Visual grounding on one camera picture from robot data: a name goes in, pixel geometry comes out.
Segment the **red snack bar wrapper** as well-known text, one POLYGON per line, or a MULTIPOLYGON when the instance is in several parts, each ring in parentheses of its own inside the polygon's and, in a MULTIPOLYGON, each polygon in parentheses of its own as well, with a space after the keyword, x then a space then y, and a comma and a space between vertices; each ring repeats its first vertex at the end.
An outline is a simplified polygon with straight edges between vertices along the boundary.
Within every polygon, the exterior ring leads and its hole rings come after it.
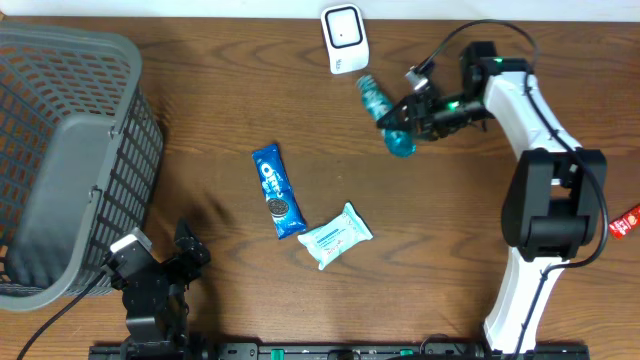
POLYGON ((628 210, 626 213, 611 221, 608 225, 611 235, 615 239, 622 239, 639 226, 639 206, 628 210))

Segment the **blue Oreo cookie pack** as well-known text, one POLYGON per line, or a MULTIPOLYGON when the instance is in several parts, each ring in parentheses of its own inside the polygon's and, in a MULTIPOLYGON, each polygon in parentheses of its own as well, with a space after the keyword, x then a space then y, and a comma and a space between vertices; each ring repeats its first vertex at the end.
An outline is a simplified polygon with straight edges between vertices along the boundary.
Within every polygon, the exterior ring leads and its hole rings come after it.
POLYGON ((278 239, 304 232, 307 225, 296 202, 278 145, 271 144, 255 151, 252 159, 278 239))

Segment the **mint green wipes pack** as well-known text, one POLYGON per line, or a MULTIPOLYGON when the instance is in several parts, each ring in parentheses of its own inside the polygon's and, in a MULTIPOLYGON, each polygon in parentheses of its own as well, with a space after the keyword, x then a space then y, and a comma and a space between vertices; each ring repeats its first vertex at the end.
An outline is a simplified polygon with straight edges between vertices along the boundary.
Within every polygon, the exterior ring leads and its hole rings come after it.
POLYGON ((318 262, 318 269, 322 271, 342 253, 360 242, 372 240, 373 237, 352 203, 347 202, 336 218, 299 235, 298 241, 306 247, 318 262))

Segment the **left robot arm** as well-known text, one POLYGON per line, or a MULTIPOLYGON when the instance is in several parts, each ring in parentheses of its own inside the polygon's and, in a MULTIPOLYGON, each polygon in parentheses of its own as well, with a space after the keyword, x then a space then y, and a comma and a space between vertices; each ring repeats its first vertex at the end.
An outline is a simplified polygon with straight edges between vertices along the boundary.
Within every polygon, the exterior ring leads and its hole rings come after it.
POLYGON ((113 289, 122 293, 129 337, 116 346, 90 349, 91 359, 208 359, 207 341, 189 331, 185 292, 211 261, 207 247, 184 219, 178 221, 178 251, 162 262, 138 228, 109 247, 105 259, 113 289))

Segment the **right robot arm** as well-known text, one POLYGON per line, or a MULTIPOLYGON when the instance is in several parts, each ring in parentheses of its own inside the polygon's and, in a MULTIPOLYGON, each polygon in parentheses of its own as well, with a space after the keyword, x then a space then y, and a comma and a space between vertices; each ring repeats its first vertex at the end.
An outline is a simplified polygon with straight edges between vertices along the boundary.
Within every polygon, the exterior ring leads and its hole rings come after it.
POLYGON ((475 121, 500 125, 517 165, 501 210, 507 268, 482 330, 486 355, 526 359, 535 353, 537 328, 562 272, 595 259, 575 257, 607 219, 607 163, 559 123, 540 93, 533 63, 501 57, 491 42, 472 42, 460 65, 463 90, 451 96, 432 85, 430 62, 412 67, 406 75, 412 94, 377 126, 436 141, 475 121))

